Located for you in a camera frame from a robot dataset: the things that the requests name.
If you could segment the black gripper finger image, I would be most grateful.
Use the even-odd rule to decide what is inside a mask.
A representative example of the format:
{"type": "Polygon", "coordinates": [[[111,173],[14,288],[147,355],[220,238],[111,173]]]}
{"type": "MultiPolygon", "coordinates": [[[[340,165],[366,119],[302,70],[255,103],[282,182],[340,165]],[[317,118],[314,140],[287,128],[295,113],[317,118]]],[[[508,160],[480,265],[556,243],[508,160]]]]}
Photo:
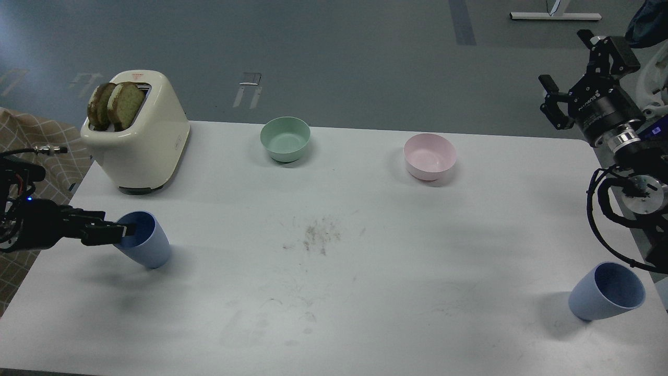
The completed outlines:
{"type": "Polygon", "coordinates": [[[619,81],[641,69],[641,64],[625,38],[595,36],[590,29],[579,29],[578,38],[589,50],[585,74],[619,81]]]}
{"type": "Polygon", "coordinates": [[[86,211],[72,206],[61,206],[60,217],[67,226],[105,226],[104,211],[86,211]]]}
{"type": "Polygon", "coordinates": [[[573,113],[579,98],[572,92],[561,92],[551,75],[539,75],[544,88],[544,102],[540,109],[556,130],[568,130],[575,125],[573,113]]]}
{"type": "Polygon", "coordinates": [[[100,225],[85,225],[79,231],[81,243],[86,246],[118,244],[124,237],[136,233],[136,224],[104,223],[100,225]]]}

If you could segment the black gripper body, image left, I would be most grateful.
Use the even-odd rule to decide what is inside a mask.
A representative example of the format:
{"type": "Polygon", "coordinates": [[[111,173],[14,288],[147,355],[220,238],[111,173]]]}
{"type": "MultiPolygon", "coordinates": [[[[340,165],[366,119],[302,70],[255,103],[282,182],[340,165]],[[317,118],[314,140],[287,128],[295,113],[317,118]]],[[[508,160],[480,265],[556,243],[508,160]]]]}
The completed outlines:
{"type": "Polygon", "coordinates": [[[19,225],[11,239],[11,250],[45,250],[65,237],[65,223],[60,207],[51,200],[24,200],[10,218],[19,225]]]}

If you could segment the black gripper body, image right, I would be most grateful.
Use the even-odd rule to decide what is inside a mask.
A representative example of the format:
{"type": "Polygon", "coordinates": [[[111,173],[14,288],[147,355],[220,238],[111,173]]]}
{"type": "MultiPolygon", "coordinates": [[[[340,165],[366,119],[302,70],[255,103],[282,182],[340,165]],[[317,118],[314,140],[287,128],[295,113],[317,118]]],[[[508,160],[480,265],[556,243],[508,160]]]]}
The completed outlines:
{"type": "Polygon", "coordinates": [[[601,136],[618,126],[627,124],[636,131],[646,121],[613,76],[584,74],[569,94],[569,116],[591,147],[598,147],[601,136]]]}

